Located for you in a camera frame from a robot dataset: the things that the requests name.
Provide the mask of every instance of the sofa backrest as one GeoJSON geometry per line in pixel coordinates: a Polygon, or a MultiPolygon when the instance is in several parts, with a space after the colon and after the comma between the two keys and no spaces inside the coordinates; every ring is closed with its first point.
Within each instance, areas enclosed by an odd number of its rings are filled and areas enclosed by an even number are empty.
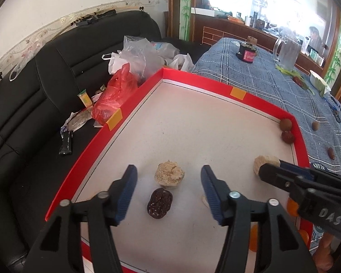
{"type": "Polygon", "coordinates": [[[77,97],[107,84],[108,61],[101,56],[122,50],[124,35],[161,39],[158,25],[141,11],[103,17],[48,42],[10,82],[0,81],[0,186],[54,134],[71,112],[83,108],[77,97]]]}

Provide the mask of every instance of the red border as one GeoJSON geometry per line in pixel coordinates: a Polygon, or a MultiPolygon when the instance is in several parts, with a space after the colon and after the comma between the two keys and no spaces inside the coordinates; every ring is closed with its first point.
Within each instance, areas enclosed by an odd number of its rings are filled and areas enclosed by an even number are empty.
{"type": "MultiPolygon", "coordinates": [[[[121,106],[123,118],[114,127],[114,129],[109,130],[108,126],[102,127],[97,135],[88,144],[86,149],[76,161],[75,165],[68,173],[59,191],[55,195],[55,198],[45,216],[45,220],[49,219],[50,215],[61,200],[73,198],[79,185],[81,184],[86,174],[88,173],[102,150],[105,148],[107,143],[114,136],[120,126],[124,123],[127,117],[136,108],[136,106],[142,101],[142,99],[144,99],[144,97],[152,90],[152,88],[154,88],[154,86],[162,79],[173,80],[176,82],[201,88],[209,92],[213,92],[215,94],[233,99],[245,105],[254,107],[255,109],[263,111],[277,119],[289,118],[293,124],[292,133],[296,137],[294,147],[296,150],[298,166],[309,167],[306,145],[304,144],[302,133],[299,129],[297,120],[292,114],[250,93],[246,93],[245,97],[242,100],[233,97],[230,95],[233,86],[226,85],[224,83],[220,83],[196,74],[163,68],[159,70],[156,74],[151,76],[126,102],[124,102],[124,104],[121,106]]],[[[307,231],[308,234],[311,236],[313,225],[310,222],[301,219],[300,229],[307,231]]],[[[89,246],[84,242],[81,243],[81,246],[83,256],[91,261],[89,246]]],[[[123,272],[130,273],[133,271],[123,267],[123,272]]]]}

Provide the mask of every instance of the orange fruit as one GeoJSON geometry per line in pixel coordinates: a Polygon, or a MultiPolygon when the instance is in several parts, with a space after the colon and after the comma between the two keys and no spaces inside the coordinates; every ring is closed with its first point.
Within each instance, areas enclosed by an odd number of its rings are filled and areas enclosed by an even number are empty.
{"type": "Polygon", "coordinates": [[[288,202],[286,204],[286,210],[288,211],[288,213],[293,216],[293,217],[298,217],[298,210],[299,205],[297,202],[295,202],[294,200],[292,200],[291,198],[288,198],[288,202]]]}
{"type": "Polygon", "coordinates": [[[309,243],[309,235],[305,230],[298,230],[299,234],[301,234],[302,239],[306,245],[309,243]]]}
{"type": "Polygon", "coordinates": [[[250,229],[249,249],[255,253],[258,250],[258,224],[253,225],[250,229]]]}

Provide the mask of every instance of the red plastic bag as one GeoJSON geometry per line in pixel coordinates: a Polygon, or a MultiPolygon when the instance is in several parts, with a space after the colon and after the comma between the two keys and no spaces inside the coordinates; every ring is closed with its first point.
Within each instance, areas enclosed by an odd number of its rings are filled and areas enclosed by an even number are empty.
{"type": "Polygon", "coordinates": [[[130,73],[130,64],[126,63],[112,76],[105,91],[93,105],[92,118],[104,125],[137,88],[138,79],[130,73]]]}

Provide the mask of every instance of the pitcher handle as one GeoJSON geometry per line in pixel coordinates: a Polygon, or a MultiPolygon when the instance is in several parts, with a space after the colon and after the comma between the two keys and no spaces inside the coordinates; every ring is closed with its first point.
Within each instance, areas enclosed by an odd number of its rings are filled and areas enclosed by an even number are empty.
{"type": "Polygon", "coordinates": [[[284,42],[282,37],[279,37],[277,41],[275,42],[274,48],[273,48],[273,58],[275,61],[280,61],[279,57],[277,56],[277,51],[279,48],[279,45],[284,42]]]}

